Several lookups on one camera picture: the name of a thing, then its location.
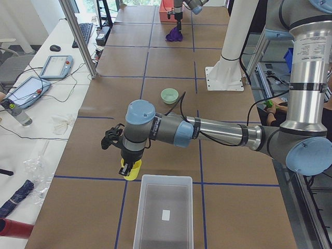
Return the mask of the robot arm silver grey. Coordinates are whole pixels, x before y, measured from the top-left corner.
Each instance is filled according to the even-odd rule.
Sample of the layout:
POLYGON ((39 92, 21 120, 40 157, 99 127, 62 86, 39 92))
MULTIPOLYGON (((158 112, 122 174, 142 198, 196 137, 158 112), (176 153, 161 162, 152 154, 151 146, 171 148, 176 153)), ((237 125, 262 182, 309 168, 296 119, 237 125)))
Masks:
POLYGON ((159 114, 145 100, 129 104, 124 129, 119 131, 119 173, 128 176, 144 152, 147 140, 187 147, 193 139, 226 146, 246 146, 310 176, 331 165, 331 142, 322 124, 323 101, 331 49, 331 1, 271 1, 267 24, 294 37, 286 120, 279 127, 159 114))

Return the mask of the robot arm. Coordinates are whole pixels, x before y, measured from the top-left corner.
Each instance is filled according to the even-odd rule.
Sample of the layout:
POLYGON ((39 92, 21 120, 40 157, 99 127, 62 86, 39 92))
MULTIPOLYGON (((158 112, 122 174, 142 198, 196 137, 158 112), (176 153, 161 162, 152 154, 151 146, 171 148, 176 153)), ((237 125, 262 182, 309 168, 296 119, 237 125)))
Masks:
POLYGON ((174 16, 177 30, 179 32, 182 31, 183 3, 187 5, 189 10, 198 15, 208 1, 209 0, 174 0, 173 9, 169 11, 168 14, 174 16))

